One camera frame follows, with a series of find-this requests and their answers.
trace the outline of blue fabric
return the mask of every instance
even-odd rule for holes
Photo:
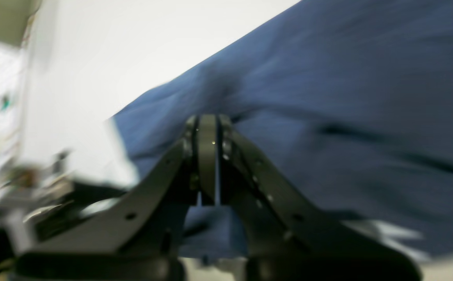
[[[192,114],[227,114],[308,199],[453,251],[453,0],[305,0],[115,121],[144,177]],[[245,251],[228,208],[194,208],[184,256]]]

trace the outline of black mount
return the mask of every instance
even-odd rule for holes
[[[15,280],[182,281],[189,206],[216,198],[244,226],[248,281],[421,279],[405,256],[309,203],[228,117],[191,117],[182,137],[121,201],[18,258]]]

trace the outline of white wall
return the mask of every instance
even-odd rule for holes
[[[32,34],[21,158],[73,150],[77,174],[134,171],[106,120],[296,0],[44,0]]]

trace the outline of bolt hole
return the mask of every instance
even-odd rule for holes
[[[126,219],[128,221],[131,221],[132,219],[134,219],[136,217],[136,213],[135,212],[130,212],[126,215]]]
[[[298,213],[293,214],[293,215],[292,215],[292,218],[293,218],[294,220],[298,221],[298,222],[304,221],[303,216],[300,215],[300,214],[298,214]]]

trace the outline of blue towel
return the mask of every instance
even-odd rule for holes
[[[193,114],[227,114],[309,200],[453,252],[453,0],[303,0],[115,115],[141,177]],[[180,254],[245,254],[193,208]]]

